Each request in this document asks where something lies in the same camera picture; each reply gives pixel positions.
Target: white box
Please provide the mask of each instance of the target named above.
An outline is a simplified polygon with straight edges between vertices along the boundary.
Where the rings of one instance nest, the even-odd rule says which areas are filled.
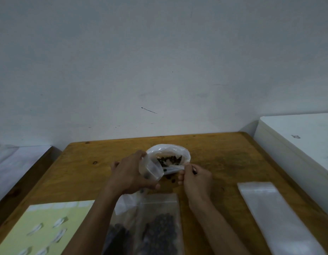
[[[254,139],[328,214],[328,113],[261,117]]]

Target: white surface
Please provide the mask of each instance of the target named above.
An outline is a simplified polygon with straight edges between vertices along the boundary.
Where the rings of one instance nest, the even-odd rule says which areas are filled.
[[[326,254],[272,183],[237,185],[273,255]]]
[[[0,144],[324,111],[328,0],[0,0]]]
[[[51,146],[19,147],[0,163],[0,200]]]
[[[254,139],[328,214],[328,114],[262,117]]]

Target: open plastic bag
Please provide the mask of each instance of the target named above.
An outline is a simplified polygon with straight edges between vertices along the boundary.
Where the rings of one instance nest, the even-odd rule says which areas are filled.
[[[172,144],[158,144],[146,151],[152,160],[157,159],[163,167],[164,175],[184,169],[184,164],[190,162],[189,150]]]
[[[132,255],[137,207],[120,215],[112,214],[102,255]]]
[[[141,201],[133,254],[184,254],[177,194],[149,194]]]
[[[162,178],[164,172],[160,163],[156,159],[151,159],[149,155],[143,157],[139,162],[139,172],[146,179],[158,181]],[[127,210],[137,206],[144,195],[148,193],[148,189],[141,189],[133,194],[124,194],[118,199],[114,211],[116,215],[122,214]]]
[[[273,255],[326,254],[272,183],[237,185]]]

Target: hand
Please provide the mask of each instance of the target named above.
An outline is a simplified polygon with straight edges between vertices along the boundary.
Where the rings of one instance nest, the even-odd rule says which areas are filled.
[[[145,179],[139,173],[139,161],[146,156],[146,152],[138,150],[120,162],[111,164],[112,174],[108,184],[113,186],[113,191],[118,194],[132,194],[141,188],[159,189],[160,185],[155,180]]]
[[[178,184],[184,184],[184,190],[189,200],[189,207],[196,213],[206,202],[210,201],[212,173],[204,168],[187,164],[184,170],[179,171]]]

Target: wooden tabletop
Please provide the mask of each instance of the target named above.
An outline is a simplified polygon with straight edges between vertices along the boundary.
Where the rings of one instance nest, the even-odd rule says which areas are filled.
[[[238,182],[272,182],[328,253],[328,216],[246,133],[215,133],[76,142],[69,144],[33,190],[0,227],[0,243],[32,204],[93,200],[110,175],[110,163],[153,145],[186,147],[191,161],[213,173],[211,198],[252,254],[271,254],[239,193]],[[208,241],[189,209],[177,176],[163,177],[161,191],[177,193],[180,201],[185,254],[212,254]]]

